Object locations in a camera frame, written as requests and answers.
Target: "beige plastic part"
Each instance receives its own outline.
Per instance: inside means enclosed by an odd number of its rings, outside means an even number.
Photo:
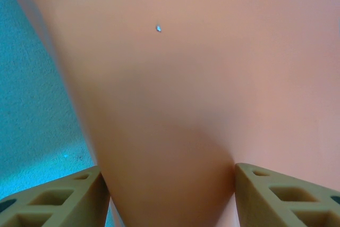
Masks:
[[[12,194],[0,227],[105,226],[109,192],[97,166]]]
[[[235,173],[241,227],[340,226],[340,192],[245,163]]]

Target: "small hole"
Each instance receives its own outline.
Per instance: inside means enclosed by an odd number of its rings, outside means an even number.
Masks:
[[[257,170],[254,170],[253,173],[258,176],[269,176],[269,174]]]
[[[0,213],[5,209],[9,208],[16,202],[16,199],[9,199],[0,203]]]
[[[332,212],[293,211],[307,227],[339,227],[340,218]]]
[[[340,197],[339,196],[331,196],[331,199],[337,202],[340,205]]]
[[[18,214],[2,227],[42,227],[52,214]]]
[[[73,193],[73,190],[49,190],[40,194],[29,205],[61,206]]]
[[[84,174],[75,178],[75,180],[85,180],[89,177],[89,174]]]
[[[269,189],[282,201],[317,202],[308,192],[298,187],[269,187]]]

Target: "blue textured surface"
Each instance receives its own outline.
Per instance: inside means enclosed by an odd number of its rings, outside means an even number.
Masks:
[[[0,0],[0,199],[91,166],[52,58],[16,0]]]

